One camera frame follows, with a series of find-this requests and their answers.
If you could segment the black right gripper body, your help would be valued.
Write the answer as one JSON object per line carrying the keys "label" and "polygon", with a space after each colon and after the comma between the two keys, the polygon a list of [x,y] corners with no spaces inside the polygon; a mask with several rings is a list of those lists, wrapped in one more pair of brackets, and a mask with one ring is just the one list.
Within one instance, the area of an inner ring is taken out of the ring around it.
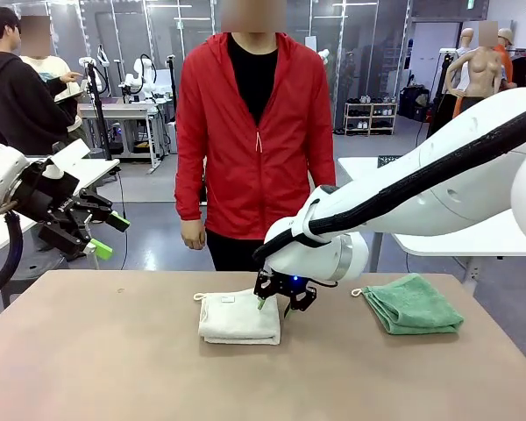
{"label": "black right gripper body", "polygon": [[257,279],[274,279],[277,281],[276,294],[287,294],[290,291],[301,289],[307,286],[309,279],[299,275],[286,275],[275,272],[272,269],[261,269],[258,272]]}

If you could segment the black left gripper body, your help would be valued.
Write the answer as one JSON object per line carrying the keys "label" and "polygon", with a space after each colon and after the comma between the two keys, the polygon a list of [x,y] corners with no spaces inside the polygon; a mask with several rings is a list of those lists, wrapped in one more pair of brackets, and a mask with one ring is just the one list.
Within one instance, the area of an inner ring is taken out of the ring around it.
{"label": "black left gripper body", "polygon": [[51,159],[28,161],[8,186],[8,224],[18,225],[24,216],[35,223],[77,225],[82,221],[78,182]]}

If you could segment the person's right hand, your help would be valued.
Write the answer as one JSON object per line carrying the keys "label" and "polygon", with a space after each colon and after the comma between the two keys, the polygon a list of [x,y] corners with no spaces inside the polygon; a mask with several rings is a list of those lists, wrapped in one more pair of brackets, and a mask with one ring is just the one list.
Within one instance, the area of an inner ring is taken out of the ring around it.
{"label": "person's right hand", "polygon": [[182,220],[181,238],[185,246],[192,250],[202,250],[205,246],[205,229],[201,219]]}

